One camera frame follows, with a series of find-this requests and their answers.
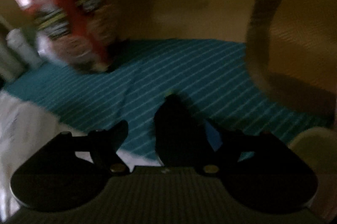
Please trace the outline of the red snack bag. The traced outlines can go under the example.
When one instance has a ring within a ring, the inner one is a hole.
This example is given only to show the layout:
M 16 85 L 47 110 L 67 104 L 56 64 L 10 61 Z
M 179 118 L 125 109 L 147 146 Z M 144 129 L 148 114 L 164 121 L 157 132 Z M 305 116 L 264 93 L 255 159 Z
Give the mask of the red snack bag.
M 57 58 L 81 72 L 107 72 L 118 39 L 117 0 L 15 0 Z

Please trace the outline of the teal striped cloth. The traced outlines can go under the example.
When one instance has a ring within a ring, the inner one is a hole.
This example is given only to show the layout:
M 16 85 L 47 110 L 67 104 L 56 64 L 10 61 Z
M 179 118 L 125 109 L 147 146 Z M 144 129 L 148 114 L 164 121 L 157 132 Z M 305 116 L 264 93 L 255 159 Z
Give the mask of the teal striped cloth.
M 256 135 L 270 131 L 284 142 L 322 127 L 324 120 L 271 101 L 245 69 L 245 45 L 216 40 L 140 41 L 140 50 L 110 73 L 84 75 L 45 64 L 6 86 L 80 131 L 110 128 L 124 119 L 123 149 L 154 159 L 152 119 L 169 92 L 189 97 L 218 124 Z

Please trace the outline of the white mug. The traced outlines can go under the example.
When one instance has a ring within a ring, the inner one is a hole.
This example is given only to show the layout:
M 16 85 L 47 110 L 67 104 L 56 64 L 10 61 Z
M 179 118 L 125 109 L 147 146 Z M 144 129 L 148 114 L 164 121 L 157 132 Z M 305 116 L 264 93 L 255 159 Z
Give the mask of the white mug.
M 336 174 L 336 131 L 313 127 L 298 134 L 288 147 L 317 174 Z

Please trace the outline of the dark object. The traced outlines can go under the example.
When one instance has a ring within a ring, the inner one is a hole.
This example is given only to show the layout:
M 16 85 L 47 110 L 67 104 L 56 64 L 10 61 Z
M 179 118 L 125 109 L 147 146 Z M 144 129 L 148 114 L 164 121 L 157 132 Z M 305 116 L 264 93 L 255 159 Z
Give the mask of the dark object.
M 156 111 L 152 122 L 155 152 L 164 166 L 204 170 L 217 160 L 198 110 L 183 96 L 171 93 Z

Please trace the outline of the small brown cardboard box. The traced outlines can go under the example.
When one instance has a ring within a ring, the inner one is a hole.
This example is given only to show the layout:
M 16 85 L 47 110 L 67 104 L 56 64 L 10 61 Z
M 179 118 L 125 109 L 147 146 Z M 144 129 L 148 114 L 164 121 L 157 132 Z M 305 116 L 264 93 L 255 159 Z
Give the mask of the small brown cardboard box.
M 246 34 L 255 84 L 283 105 L 336 115 L 336 0 L 255 0 Z

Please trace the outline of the white plastic bag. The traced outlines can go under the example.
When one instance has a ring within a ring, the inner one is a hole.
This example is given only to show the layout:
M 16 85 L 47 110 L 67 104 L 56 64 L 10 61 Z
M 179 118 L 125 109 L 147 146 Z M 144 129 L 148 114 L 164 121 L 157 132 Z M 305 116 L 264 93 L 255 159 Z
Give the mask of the white plastic bag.
M 19 208 L 10 191 L 13 172 L 62 131 L 75 137 L 85 135 L 44 108 L 1 93 L 1 221 Z

